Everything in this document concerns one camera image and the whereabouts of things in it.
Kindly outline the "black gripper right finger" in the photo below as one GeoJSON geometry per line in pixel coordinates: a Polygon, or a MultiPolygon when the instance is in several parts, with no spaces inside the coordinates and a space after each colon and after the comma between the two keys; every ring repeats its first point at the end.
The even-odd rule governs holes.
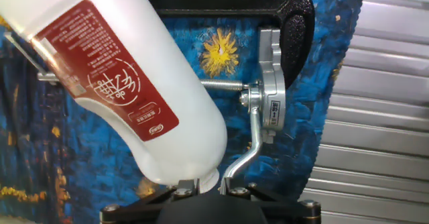
{"type": "Polygon", "coordinates": [[[317,201],[290,201],[254,182],[244,185],[232,178],[222,179],[221,192],[258,207],[267,223],[321,223],[321,204],[317,201]]]}

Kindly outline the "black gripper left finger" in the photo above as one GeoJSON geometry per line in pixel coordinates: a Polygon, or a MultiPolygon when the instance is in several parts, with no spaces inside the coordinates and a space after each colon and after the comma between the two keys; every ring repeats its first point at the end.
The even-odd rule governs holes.
{"type": "Polygon", "coordinates": [[[155,223],[168,204],[196,195],[198,179],[181,180],[176,186],[168,186],[130,205],[110,204],[103,207],[99,213],[99,223],[155,223]]]}

